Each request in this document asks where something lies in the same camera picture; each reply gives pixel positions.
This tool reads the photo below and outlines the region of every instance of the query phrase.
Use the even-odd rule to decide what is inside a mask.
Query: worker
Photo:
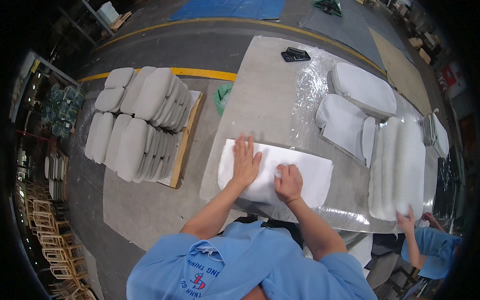
[[[398,227],[404,231],[398,238],[393,234],[374,234],[373,243],[393,249],[397,254],[419,269],[419,276],[440,279],[447,276],[458,248],[461,237],[448,234],[440,226],[432,213],[422,215],[431,227],[415,228],[413,210],[408,209],[408,217],[396,214]]]
[[[127,299],[376,299],[359,261],[300,196],[303,179],[295,165],[278,165],[281,178],[272,178],[272,186],[297,217],[313,259],[288,229],[260,220],[234,221],[219,234],[262,159],[260,152],[253,155],[251,135],[248,145],[243,134],[236,139],[233,153],[233,178],[180,233],[161,237],[137,263]]]

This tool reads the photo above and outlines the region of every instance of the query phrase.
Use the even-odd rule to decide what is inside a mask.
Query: hand
[[[245,145],[245,135],[242,133],[239,139],[235,139],[233,146],[233,177],[230,182],[246,188],[257,178],[262,152],[253,156],[253,136],[248,137],[248,146]]]
[[[396,220],[398,222],[398,227],[402,229],[405,233],[413,232],[415,225],[415,217],[413,215],[412,207],[408,207],[408,217],[403,216],[401,213],[396,213]]]
[[[278,198],[288,204],[294,200],[301,199],[303,178],[299,168],[295,165],[278,165],[277,169],[282,172],[282,178],[275,176],[275,192]]]
[[[428,221],[430,224],[435,223],[437,220],[435,220],[435,217],[432,215],[432,213],[425,213],[421,216],[421,219],[423,221]]]

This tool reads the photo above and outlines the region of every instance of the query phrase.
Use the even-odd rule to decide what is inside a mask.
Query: green metal frame
[[[327,4],[333,4],[333,13],[339,17],[343,17],[342,7],[340,6],[340,2],[338,0],[317,0],[313,3],[313,6],[323,10],[324,8],[328,8]]]

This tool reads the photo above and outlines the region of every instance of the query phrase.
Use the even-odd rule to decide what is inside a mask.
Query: blue mat
[[[285,0],[190,0],[170,21],[209,17],[278,19]]]

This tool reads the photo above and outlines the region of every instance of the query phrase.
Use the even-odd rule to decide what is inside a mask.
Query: blue shirt
[[[233,222],[223,236],[161,237],[133,268],[128,300],[240,300],[262,284],[269,299],[377,299],[348,253],[303,255],[284,228]]]
[[[421,227],[415,229],[415,240],[420,254],[427,256],[419,276],[431,279],[446,277],[455,258],[455,246],[461,243],[462,238],[435,228]],[[402,258],[410,262],[407,240],[403,242]]]

